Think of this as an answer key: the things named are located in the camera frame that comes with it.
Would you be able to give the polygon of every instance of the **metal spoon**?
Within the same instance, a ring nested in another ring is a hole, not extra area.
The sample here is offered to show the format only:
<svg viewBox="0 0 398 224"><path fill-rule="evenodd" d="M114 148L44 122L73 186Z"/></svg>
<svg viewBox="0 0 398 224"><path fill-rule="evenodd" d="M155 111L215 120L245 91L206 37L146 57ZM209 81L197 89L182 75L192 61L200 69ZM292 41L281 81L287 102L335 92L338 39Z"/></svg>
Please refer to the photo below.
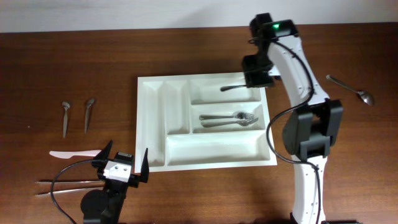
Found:
<svg viewBox="0 0 398 224"><path fill-rule="evenodd" d="M66 138L68 129L68 109L70 108L70 103L63 101L62 106L63 109L65 109L65 114L63 115L63 138Z"/></svg>
<svg viewBox="0 0 398 224"><path fill-rule="evenodd" d="M373 98L372 94L368 93L367 91L355 90L354 88L348 86L347 84L343 83L342 81L340 81L340 80L338 80L338 79L336 79L336 78L334 78L334 77L332 77L330 75L327 75L326 79L331 81L331 82L334 82L334 83L336 83L338 85L341 85L342 87L346 88L349 91L353 91L354 93L356 93L368 105L371 105L371 106L374 105L374 103L375 103L374 102L374 98Z"/></svg>
<svg viewBox="0 0 398 224"><path fill-rule="evenodd" d="M90 122L90 108L94 104L95 98L91 98L86 103L86 119L85 119L85 133L88 130L88 123Z"/></svg>

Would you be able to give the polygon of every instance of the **white wall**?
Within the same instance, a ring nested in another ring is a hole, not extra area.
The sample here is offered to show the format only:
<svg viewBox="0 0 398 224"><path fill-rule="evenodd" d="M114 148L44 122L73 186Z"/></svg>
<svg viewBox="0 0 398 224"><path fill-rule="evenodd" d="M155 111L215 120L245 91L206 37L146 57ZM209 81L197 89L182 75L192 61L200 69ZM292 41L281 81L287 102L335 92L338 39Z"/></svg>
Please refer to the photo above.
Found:
<svg viewBox="0 0 398 224"><path fill-rule="evenodd" d="M398 21L398 0L0 0L0 32Z"/></svg>

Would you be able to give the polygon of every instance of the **spoon handle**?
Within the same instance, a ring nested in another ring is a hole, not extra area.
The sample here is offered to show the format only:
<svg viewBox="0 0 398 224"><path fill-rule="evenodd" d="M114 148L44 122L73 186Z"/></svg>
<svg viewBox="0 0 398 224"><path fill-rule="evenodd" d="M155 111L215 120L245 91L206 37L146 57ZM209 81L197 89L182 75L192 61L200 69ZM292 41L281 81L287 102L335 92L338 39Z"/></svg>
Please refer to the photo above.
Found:
<svg viewBox="0 0 398 224"><path fill-rule="evenodd" d="M220 118L234 118L234 116L213 116L213 115L200 115L199 120L205 119L220 119Z"/></svg>
<svg viewBox="0 0 398 224"><path fill-rule="evenodd" d="M63 115L63 138L67 136L67 128L68 128L68 110L65 109L65 115Z"/></svg>
<svg viewBox="0 0 398 224"><path fill-rule="evenodd" d="M223 125L228 125L228 124L237 124L238 121L227 121L227 122L214 122L214 123L205 123L202 124L204 128L212 128L212 127L217 127L217 126L223 126Z"/></svg>
<svg viewBox="0 0 398 224"><path fill-rule="evenodd" d="M85 118L85 133L87 133L88 130L88 122L90 120L90 107L87 107L86 109L86 118Z"/></svg>
<svg viewBox="0 0 398 224"><path fill-rule="evenodd" d="M246 85L235 85L235 86L223 86L220 88L220 91L227 91L227 90L232 90L234 88L241 88L245 87Z"/></svg>
<svg viewBox="0 0 398 224"><path fill-rule="evenodd" d="M352 87L350 87L349 85L343 83L342 81L338 80L338 79L335 78L335 77L332 77L332 76L330 76L330 75L327 75L327 76L326 76L326 79L329 80L329 81L331 81L331 82L336 83L337 85L341 85L342 87L346 88L347 90L350 90L350 91L353 91L353 92L355 92L355 93L358 93L358 91L356 91L354 88L352 88Z"/></svg>

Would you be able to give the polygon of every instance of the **spoon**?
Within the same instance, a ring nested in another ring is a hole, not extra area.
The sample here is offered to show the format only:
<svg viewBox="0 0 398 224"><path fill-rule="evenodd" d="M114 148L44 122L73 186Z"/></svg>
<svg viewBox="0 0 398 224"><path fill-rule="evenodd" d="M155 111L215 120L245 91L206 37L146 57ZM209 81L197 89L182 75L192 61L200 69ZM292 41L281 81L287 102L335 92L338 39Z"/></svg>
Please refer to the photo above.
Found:
<svg viewBox="0 0 398 224"><path fill-rule="evenodd" d="M235 85L235 86L223 86L220 88L220 91L227 91L227 90L232 90L234 88L241 88L245 87L246 85Z"/></svg>
<svg viewBox="0 0 398 224"><path fill-rule="evenodd" d="M88 130L88 122L90 121L90 108L94 104L95 98L91 98L86 102L86 119L85 119L85 133Z"/></svg>
<svg viewBox="0 0 398 224"><path fill-rule="evenodd" d="M70 103L63 101L62 106L63 109L65 109L65 114L63 115L63 138L66 138L68 128L68 109L70 108Z"/></svg>
<svg viewBox="0 0 398 224"><path fill-rule="evenodd" d="M346 88L347 90L353 91L354 93L356 93L366 104L373 106L374 105L374 98L372 96L372 94L368 93L367 91L364 90L355 90L354 88L348 86L347 84L343 83L342 81L327 75L326 79L334 82L338 85L341 85L342 87Z"/></svg>

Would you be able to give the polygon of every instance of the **utensil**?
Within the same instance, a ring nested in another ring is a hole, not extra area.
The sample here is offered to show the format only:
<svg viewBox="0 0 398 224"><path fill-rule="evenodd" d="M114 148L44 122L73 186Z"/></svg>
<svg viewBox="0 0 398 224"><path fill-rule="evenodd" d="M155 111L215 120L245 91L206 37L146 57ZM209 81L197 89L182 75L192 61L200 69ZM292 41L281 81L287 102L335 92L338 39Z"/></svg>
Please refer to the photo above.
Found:
<svg viewBox="0 0 398 224"><path fill-rule="evenodd" d="M206 119L220 119L220 118L238 118L238 119L253 119L254 115L250 113L243 113L239 112L236 115L232 116L216 116L216 115L200 115L199 120L206 120Z"/></svg>
<svg viewBox="0 0 398 224"><path fill-rule="evenodd" d="M40 180L37 181L36 184L45 184L45 185L50 185L52 183L51 180ZM103 181L100 180L82 180L82 181L62 181L62 182L56 182L56 184L99 184L99 183L103 183ZM80 189L68 189L68 190L56 190L53 191L54 194L62 194L62 193L69 193L69 192L77 192L77 191L81 191L81 190L94 190L94 189L102 189L103 187L85 187L85 188L80 188ZM40 193L35 195L36 197L40 197L40 196L46 196L46 195L50 195L50 192L45 192L45 193Z"/></svg>
<svg viewBox="0 0 398 224"><path fill-rule="evenodd" d="M89 151L79 151L79 152L58 152L58 151L50 151L50 155L53 157L61 158L61 159L69 159L72 156L91 156L95 157L101 150L89 150Z"/></svg>
<svg viewBox="0 0 398 224"><path fill-rule="evenodd" d="M227 121L227 122L213 122L213 123L202 123L201 125L204 128L212 128L212 127L217 127L217 126L223 126L223 125L228 125L228 124L238 124L240 126L249 126L250 124L254 124L257 122L259 118L254 118L254 119L249 119L249 120L241 120L241 121Z"/></svg>
<svg viewBox="0 0 398 224"><path fill-rule="evenodd" d="M51 180L40 180L40 181L36 181L36 184L51 184L52 181ZM103 181L101 180L82 180L82 181L57 181L56 184L99 184L99 183L103 183Z"/></svg>
<svg viewBox="0 0 398 224"><path fill-rule="evenodd" d="M68 129L68 109L70 108L70 103L63 101L62 106L63 109L65 109L65 114L63 115L63 138L66 138Z"/></svg>
<svg viewBox="0 0 398 224"><path fill-rule="evenodd" d="M62 193L70 193L70 192L78 192L78 191L82 191L82 190L101 190L103 187L87 187L87 188L82 188L82 189L70 189L70 190L56 190L53 191L53 194L62 194ZM40 193L35 195L35 197L41 197L41 196L48 196L50 195L50 192L46 192L46 193Z"/></svg>
<svg viewBox="0 0 398 224"><path fill-rule="evenodd" d="M367 103L368 105L374 105L375 101L374 98L372 96L372 94L368 93L367 91L364 90L355 90L354 88L350 87L349 85L343 83L342 81L338 80L337 78L334 78L330 75L326 76L326 79L334 82L338 85L341 85L342 87L346 88L349 91L353 91L354 93L356 93L358 95L358 97L360 97L365 103Z"/></svg>
<svg viewBox="0 0 398 224"><path fill-rule="evenodd" d="M91 98L86 102L86 118L85 118L85 133L88 130L88 123L90 122L90 108L94 104L95 98Z"/></svg>
<svg viewBox="0 0 398 224"><path fill-rule="evenodd" d="M235 85L235 86L223 86L220 88L220 91L227 91L227 90L232 90L234 88L241 88L245 87L246 85Z"/></svg>

